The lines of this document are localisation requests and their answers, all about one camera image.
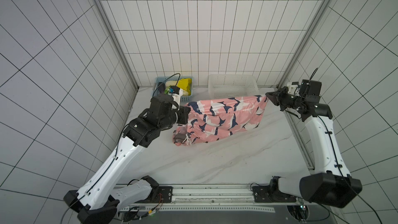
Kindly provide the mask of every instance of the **yellow object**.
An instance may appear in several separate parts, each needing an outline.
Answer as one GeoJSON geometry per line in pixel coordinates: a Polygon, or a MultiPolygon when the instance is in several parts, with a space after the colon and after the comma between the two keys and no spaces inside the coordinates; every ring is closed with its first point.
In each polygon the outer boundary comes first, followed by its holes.
{"type": "MultiPolygon", "coordinates": [[[[177,81],[167,81],[166,87],[175,86],[177,81]]],[[[182,90],[188,92],[188,95],[191,95],[191,78],[185,78],[178,81],[177,87],[181,88],[182,90]]]]}

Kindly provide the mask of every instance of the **white marble table surface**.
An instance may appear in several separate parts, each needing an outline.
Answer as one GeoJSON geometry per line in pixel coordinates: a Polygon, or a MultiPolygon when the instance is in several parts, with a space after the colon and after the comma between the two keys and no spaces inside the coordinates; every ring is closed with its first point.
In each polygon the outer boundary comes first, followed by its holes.
{"type": "MultiPolygon", "coordinates": [[[[260,93],[273,91],[261,88],[260,93]]],[[[150,105],[152,88],[141,87],[128,122],[150,105]]],[[[195,88],[192,101],[209,99],[207,88],[195,88]]],[[[160,137],[129,166],[119,183],[149,175],[160,184],[269,183],[274,175],[306,170],[286,117],[268,102],[258,128],[220,141],[176,146],[175,127],[160,137]]]]}

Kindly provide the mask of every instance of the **black cable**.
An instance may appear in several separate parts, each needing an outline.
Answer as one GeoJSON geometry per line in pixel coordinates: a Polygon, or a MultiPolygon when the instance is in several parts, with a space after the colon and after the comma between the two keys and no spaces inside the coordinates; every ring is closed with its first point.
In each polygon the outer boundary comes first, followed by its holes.
{"type": "Polygon", "coordinates": [[[139,181],[138,179],[133,179],[133,180],[131,180],[129,183],[127,183],[127,186],[129,186],[130,183],[132,183],[132,181],[134,181],[134,180],[139,181]]]}
{"type": "Polygon", "coordinates": [[[251,192],[254,192],[254,191],[251,189],[251,186],[252,186],[253,184],[257,184],[258,186],[261,186],[261,185],[258,184],[258,183],[252,183],[252,184],[250,184],[250,191],[251,191],[251,192]]]}
{"type": "Polygon", "coordinates": [[[312,72],[311,77],[310,77],[310,79],[308,80],[308,82],[311,81],[312,77],[314,77],[314,75],[315,75],[315,73],[317,72],[317,70],[318,70],[318,68],[316,68],[316,69],[314,70],[314,72],[312,72]]]}
{"type": "Polygon", "coordinates": [[[64,212],[64,214],[63,214],[62,217],[61,217],[61,221],[59,222],[59,224],[62,224],[62,221],[63,221],[65,215],[67,214],[67,211],[68,211],[76,202],[80,201],[80,200],[81,200],[83,197],[85,197],[85,196],[86,196],[86,195],[83,195],[82,197],[80,197],[80,199],[78,199],[77,201],[75,201],[74,203],[72,203],[72,204],[66,209],[66,211],[64,212]]]}
{"type": "Polygon", "coordinates": [[[327,211],[329,211],[329,213],[331,213],[332,215],[336,216],[337,218],[341,219],[342,221],[344,221],[347,224],[350,224],[349,222],[345,221],[344,219],[342,219],[340,216],[336,215],[335,213],[333,213],[332,211],[330,211],[327,207],[323,206],[322,204],[317,203],[319,206],[323,207],[324,209],[326,209],[327,211]]]}
{"type": "Polygon", "coordinates": [[[176,83],[176,86],[177,86],[178,81],[180,80],[180,77],[181,77],[181,74],[180,74],[180,73],[175,73],[175,74],[173,74],[172,76],[168,77],[168,78],[167,78],[166,80],[164,80],[163,82],[161,82],[161,83],[156,87],[156,89],[153,91],[152,97],[155,96],[155,92],[156,92],[156,90],[160,87],[160,85],[164,84],[164,85],[166,86],[165,82],[166,82],[168,79],[170,79],[171,77],[175,76],[175,75],[178,75],[178,80],[177,80],[177,83],[176,83]]]}
{"type": "Polygon", "coordinates": [[[331,135],[330,135],[330,132],[329,132],[329,130],[328,130],[328,127],[326,126],[325,122],[323,121],[323,119],[322,119],[321,117],[319,117],[319,119],[320,119],[320,120],[322,121],[322,123],[324,124],[324,126],[325,126],[325,128],[326,128],[326,132],[327,132],[327,134],[329,135],[329,139],[330,139],[330,142],[331,142],[331,147],[332,147],[333,153],[334,153],[334,158],[336,159],[336,163],[337,163],[337,168],[339,169],[341,176],[344,178],[344,181],[346,182],[346,184],[348,185],[348,187],[350,187],[350,189],[351,189],[351,190],[352,190],[364,203],[366,203],[366,205],[368,205],[368,206],[373,210],[373,212],[375,212],[377,218],[379,219],[379,222],[380,222],[381,224],[383,224],[383,222],[381,221],[381,219],[380,219],[379,215],[377,214],[377,212],[375,211],[375,209],[374,209],[369,203],[367,203],[367,202],[366,202],[366,201],[365,201],[365,200],[364,200],[352,187],[351,187],[351,185],[347,182],[345,176],[343,175],[343,173],[342,173],[341,170],[340,170],[340,164],[339,164],[339,162],[338,162],[338,160],[337,160],[336,151],[334,150],[334,145],[333,145],[333,142],[332,142],[332,140],[331,140],[331,135]]]}
{"type": "Polygon", "coordinates": [[[319,219],[319,220],[302,220],[302,221],[305,221],[305,222],[315,222],[315,221],[322,221],[322,220],[326,220],[327,218],[329,218],[329,217],[330,217],[330,211],[329,211],[329,209],[326,209],[326,210],[328,211],[328,216],[327,216],[326,218],[319,219]]]}
{"type": "Polygon", "coordinates": [[[98,182],[99,180],[101,180],[101,178],[103,177],[103,175],[105,175],[105,173],[106,173],[106,172],[108,171],[108,169],[111,167],[113,161],[115,161],[115,159],[117,159],[116,155],[117,155],[117,150],[119,149],[120,137],[122,136],[123,131],[126,129],[126,127],[127,127],[128,125],[129,125],[129,124],[125,125],[125,127],[123,128],[122,132],[121,132],[120,135],[119,135],[119,140],[117,141],[117,145],[116,145],[115,156],[113,157],[112,162],[109,164],[109,166],[106,168],[106,170],[102,173],[102,175],[98,178],[98,180],[87,190],[87,193],[89,193],[89,191],[92,190],[92,188],[97,184],[97,182],[98,182]]]}

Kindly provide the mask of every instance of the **pink cloth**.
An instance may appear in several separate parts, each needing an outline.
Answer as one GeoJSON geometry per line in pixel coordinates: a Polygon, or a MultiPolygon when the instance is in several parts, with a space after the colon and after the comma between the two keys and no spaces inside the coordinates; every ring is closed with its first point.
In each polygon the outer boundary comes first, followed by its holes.
{"type": "Polygon", "coordinates": [[[265,95],[190,102],[188,124],[177,127],[173,142],[178,146],[208,143],[256,128],[266,104],[265,95]]]}

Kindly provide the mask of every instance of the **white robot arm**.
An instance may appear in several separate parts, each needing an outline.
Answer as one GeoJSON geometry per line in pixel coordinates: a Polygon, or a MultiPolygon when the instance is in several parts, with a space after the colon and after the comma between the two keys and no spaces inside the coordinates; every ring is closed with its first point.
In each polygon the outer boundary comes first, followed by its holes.
{"type": "Polygon", "coordinates": [[[175,86],[171,91],[170,95],[152,97],[150,108],[126,126],[116,148],[93,177],[77,191],[69,191],[64,196],[64,201],[78,212],[83,224],[107,224],[120,209],[131,203],[145,199],[159,202],[162,198],[159,184],[149,176],[127,187],[114,187],[162,130],[170,129],[175,123],[187,123],[190,108],[179,106],[183,91],[175,86]]]}
{"type": "Polygon", "coordinates": [[[295,82],[266,93],[274,105],[281,107],[281,111],[292,108],[301,115],[315,155],[315,168],[311,175],[299,173],[291,177],[274,177],[267,193],[273,199],[278,199],[279,194],[287,194],[343,208],[361,192],[362,185],[360,180],[351,177],[341,157],[334,136],[331,110],[328,105],[319,103],[321,85],[321,82],[311,79],[303,80],[301,85],[295,82]]]}
{"type": "MultiPolygon", "coordinates": [[[[301,114],[314,148],[315,170],[311,175],[307,172],[290,177],[275,176],[269,185],[251,188],[256,202],[296,202],[299,197],[342,208],[361,192],[361,182],[350,176],[341,157],[330,108],[319,103],[320,88],[321,82],[303,80],[300,86],[295,83],[266,93],[281,111],[293,108],[301,114]]],[[[159,184],[149,176],[127,187],[114,187],[128,166],[153,139],[159,137],[162,130],[175,123],[187,123],[190,108],[179,106],[182,90],[177,87],[174,90],[171,95],[152,97],[150,108],[126,126],[117,147],[97,173],[79,190],[69,191],[64,196],[64,201],[78,212],[78,219],[83,224],[107,224],[118,211],[134,202],[163,199],[159,184]]]]}

